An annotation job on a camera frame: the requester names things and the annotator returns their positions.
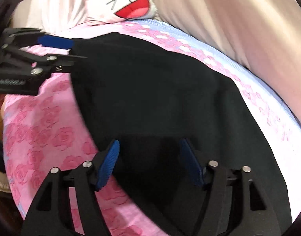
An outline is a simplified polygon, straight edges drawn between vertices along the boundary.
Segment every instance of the black cloth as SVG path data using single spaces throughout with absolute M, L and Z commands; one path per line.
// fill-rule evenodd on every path
M 230 78 L 195 58 L 127 35 L 74 41 L 73 53 L 88 57 L 71 73 L 85 124 L 100 150 L 119 139 L 114 175 L 164 231 L 192 235 L 205 197 L 178 160 L 178 140 L 184 137 L 207 161 L 232 169 L 250 166 L 281 231 L 290 226 L 284 178 Z

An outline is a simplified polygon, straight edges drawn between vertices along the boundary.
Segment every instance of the metal bolt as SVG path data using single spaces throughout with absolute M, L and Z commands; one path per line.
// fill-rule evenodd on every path
M 84 168 L 89 168 L 91 165 L 92 165 L 91 161 L 86 161 L 86 162 L 83 163 Z
M 251 168 L 248 167 L 248 166 L 243 166 L 243 167 L 242 167 L 242 170 L 243 170 L 244 172 L 246 172 L 246 173 L 251 172 Z
M 57 59 L 57 56 L 48 56 L 46 59 L 47 59 L 48 61 L 56 60 L 56 59 Z
M 59 170 L 60 170 L 59 168 L 54 167 L 54 168 L 51 168 L 50 172 L 51 172 L 52 174 L 55 174 L 55 173 L 58 173 Z
M 208 163 L 211 167 L 217 167 L 218 166 L 218 162 L 215 160 L 210 160 Z
M 43 72 L 43 69 L 40 68 L 40 67 L 36 67 L 36 68 L 34 68 L 34 69 L 31 70 L 31 74 L 32 74 L 32 75 L 39 75 L 39 74 L 41 74 L 42 72 Z

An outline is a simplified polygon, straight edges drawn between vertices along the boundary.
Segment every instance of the bed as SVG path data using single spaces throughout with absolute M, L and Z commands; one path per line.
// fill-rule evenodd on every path
M 194 37 L 156 20 L 124 21 L 101 26 L 87 23 L 63 31 L 67 38 L 92 38 L 119 32 L 164 49 L 193 56 L 202 66 L 230 77 L 266 137 L 284 176 L 293 221 L 301 212 L 301 125 L 286 104 L 261 79 Z M 44 55 L 68 51 L 34 46 Z M 7 95 L 4 103 L 4 161 L 14 201 L 24 218 L 52 167 L 76 168 L 96 154 L 83 124 L 68 74 L 53 74 L 36 97 Z M 114 178 L 96 194 L 112 235 L 166 235 L 130 200 Z M 83 233 L 73 189 L 71 209 L 75 230 Z

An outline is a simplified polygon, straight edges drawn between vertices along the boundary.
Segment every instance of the cartoon eye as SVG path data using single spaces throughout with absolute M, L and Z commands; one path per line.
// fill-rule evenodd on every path
M 115 3 L 116 3 L 116 0 L 111 0 L 110 2 L 107 2 L 107 3 L 106 3 L 106 5 L 108 5 L 109 3 L 112 3 L 112 2 L 113 2 L 113 5 L 112 5 L 112 7 L 111 7 L 111 10 L 113 10 L 114 5 L 115 5 Z

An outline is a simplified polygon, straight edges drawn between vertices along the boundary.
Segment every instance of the open mouth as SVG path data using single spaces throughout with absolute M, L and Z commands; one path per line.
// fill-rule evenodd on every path
M 136 0 L 124 8 L 118 10 L 115 15 L 120 18 L 139 18 L 144 16 L 150 8 L 150 3 L 148 0 Z

